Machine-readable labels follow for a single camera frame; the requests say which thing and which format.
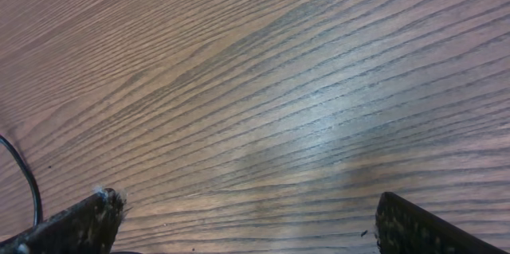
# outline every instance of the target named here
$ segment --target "black cable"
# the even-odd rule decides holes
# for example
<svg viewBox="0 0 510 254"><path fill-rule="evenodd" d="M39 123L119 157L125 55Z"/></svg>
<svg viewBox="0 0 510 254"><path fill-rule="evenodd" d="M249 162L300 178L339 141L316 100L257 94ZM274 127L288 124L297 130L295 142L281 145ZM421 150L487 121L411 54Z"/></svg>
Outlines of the black cable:
<svg viewBox="0 0 510 254"><path fill-rule="evenodd" d="M26 180L29 182L30 190L32 190L32 198L33 198L33 226L38 225L42 222L42 204L41 204L41 195L39 194L39 188L37 187L37 183L35 182L35 178L33 177L32 172L26 166L25 162L23 162L22 157L16 151L16 149L9 143L9 141L0 135L0 143L6 146L7 150L14 156L14 160L19 165L19 168L22 169L23 174L25 175Z"/></svg>

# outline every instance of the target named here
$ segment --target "wooden surface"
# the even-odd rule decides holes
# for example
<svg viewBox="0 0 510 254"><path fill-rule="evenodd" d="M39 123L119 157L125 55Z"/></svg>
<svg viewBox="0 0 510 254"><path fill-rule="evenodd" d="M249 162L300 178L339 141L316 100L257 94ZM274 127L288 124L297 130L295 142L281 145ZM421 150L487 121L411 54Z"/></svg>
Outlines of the wooden surface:
<svg viewBox="0 0 510 254"><path fill-rule="evenodd" d="M510 0L0 0L0 132L45 217L127 192L115 250L373 253L389 190L510 251L509 46Z"/></svg>

